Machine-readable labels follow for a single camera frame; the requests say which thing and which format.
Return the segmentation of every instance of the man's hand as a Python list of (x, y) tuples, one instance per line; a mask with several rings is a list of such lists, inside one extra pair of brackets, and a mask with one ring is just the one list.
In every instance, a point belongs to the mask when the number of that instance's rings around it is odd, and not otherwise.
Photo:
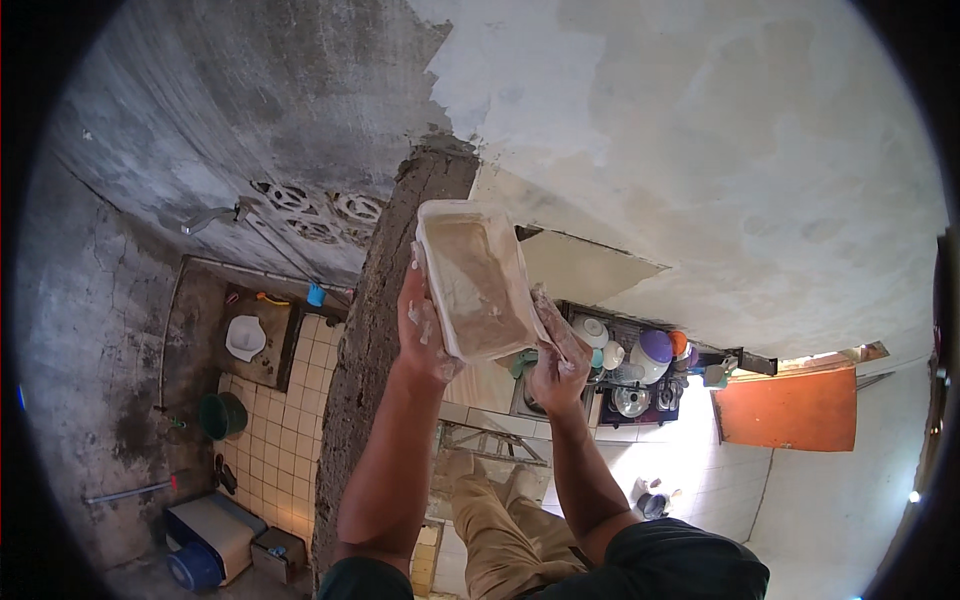
[(579, 405), (590, 372), (592, 348), (577, 337), (541, 287), (535, 287), (530, 295), (550, 339), (563, 353), (560, 356), (552, 346), (540, 343), (539, 358), (530, 378), (530, 395), (549, 414)]
[(464, 367), (446, 353), (444, 333), (433, 302), (427, 297), (426, 257), (423, 245), (412, 242), (410, 265), (396, 300), (396, 328), (400, 336), (397, 361), (418, 382), (445, 386)]

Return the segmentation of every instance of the yellow object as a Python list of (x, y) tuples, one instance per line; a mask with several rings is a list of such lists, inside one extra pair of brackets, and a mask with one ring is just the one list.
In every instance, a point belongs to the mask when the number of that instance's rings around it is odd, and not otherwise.
[(257, 299), (257, 300), (266, 300), (266, 301), (269, 302), (270, 304), (276, 304), (277, 306), (287, 306), (287, 305), (290, 304), (290, 302), (278, 302), (278, 301), (276, 301), (276, 300), (270, 300), (269, 298), (267, 298), (267, 293), (266, 293), (266, 292), (257, 292), (257, 294), (256, 294), (256, 299)]

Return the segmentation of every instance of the man's right hand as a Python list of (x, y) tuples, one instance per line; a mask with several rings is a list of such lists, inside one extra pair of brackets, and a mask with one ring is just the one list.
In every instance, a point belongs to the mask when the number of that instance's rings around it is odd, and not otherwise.
[(556, 344), (554, 348), (540, 343), (539, 358), (530, 378), (530, 395), (549, 415), (580, 404), (580, 393), (590, 372), (592, 348), (577, 337), (541, 287), (535, 287), (530, 295), (537, 316)]

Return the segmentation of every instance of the blue container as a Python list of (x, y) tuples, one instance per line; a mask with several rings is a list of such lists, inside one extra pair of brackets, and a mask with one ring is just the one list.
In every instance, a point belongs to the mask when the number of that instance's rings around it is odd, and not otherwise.
[(195, 541), (167, 555), (167, 568), (181, 587), (190, 591), (216, 588), (224, 580), (210, 553)]

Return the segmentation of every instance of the bucket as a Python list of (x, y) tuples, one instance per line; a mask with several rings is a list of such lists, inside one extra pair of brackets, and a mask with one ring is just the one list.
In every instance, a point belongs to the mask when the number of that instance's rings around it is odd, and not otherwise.
[(207, 394), (200, 400), (200, 428), (214, 441), (240, 433), (247, 426), (247, 408), (230, 392)]
[(167, 568), (182, 588), (190, 591), (216, 588), (224, 580), (217, 560), (195, 541), (167, 555)]

